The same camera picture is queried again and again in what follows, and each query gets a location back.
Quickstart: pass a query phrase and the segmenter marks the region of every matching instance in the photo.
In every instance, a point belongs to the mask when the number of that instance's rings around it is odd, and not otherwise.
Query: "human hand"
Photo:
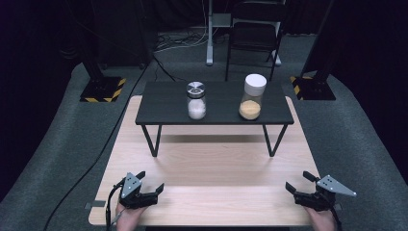
[[[141,214],[148,207],[138,209],[126,209],[122,204],[117,201],[116,214],[121,213],[120,218],[116,223],[117,231],[134,231],[138,226]]]
[[[303,208],[309,214],[315,231],[336,231],[336,222],[331,211],[318,212],[309,207],[303,206]]]

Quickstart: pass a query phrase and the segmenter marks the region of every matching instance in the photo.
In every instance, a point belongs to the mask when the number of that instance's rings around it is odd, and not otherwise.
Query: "wooden platform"
[[[145,170],[141,191],[153,192],[162,183],[165,190],[159,203],[145,211],[140,225],[309,225],[306,212],[294,204],[285,182],[313,193],[315,185],[302,172],[319,173],[292,100],[287,100],[294,125],[288,127],[274,157],[268,155],[262,125],[168,125],[163,126],[159,155],[154,158],[141,127],[135,124],[141,96],[134,96],[95,200],[106,201],[113,185],[127,172]],[[147,129],[155,138],[157,126]],[[277,140],[281,129],[281,125],[268,126],[271,141]],[[117,194],[111,201],[113,211]],[[105,225],[105,208],[92,208],[89,222]]]

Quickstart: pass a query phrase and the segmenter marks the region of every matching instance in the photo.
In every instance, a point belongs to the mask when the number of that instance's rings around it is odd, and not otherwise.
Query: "jar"
[[[245,78],[243,96],[240,105],[240,115],[247,120],[258,118],[262,108],[267,79],[260,74],[250,74]]]
[[[187,85],[187,107],[190,118],[201,119],[205,116],[205,86],[202,83],[191,82]]]

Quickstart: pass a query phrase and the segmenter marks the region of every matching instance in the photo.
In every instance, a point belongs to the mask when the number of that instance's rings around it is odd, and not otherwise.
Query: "jar lid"
[[[191,82],[187,85],[187,96],[201,98],[205,95],[205,86],[200,82]]]
[[[267,79],[260,74],[250,74],[245,78],[244,90],[252,96],[259,96],[264,93]]]

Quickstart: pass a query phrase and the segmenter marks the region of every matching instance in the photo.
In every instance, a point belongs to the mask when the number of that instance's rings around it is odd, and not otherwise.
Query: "white lid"
[[[245,78],[244,90],[252,96],[259,96],[264,93],[267,79],[260,74],[250,74]]]

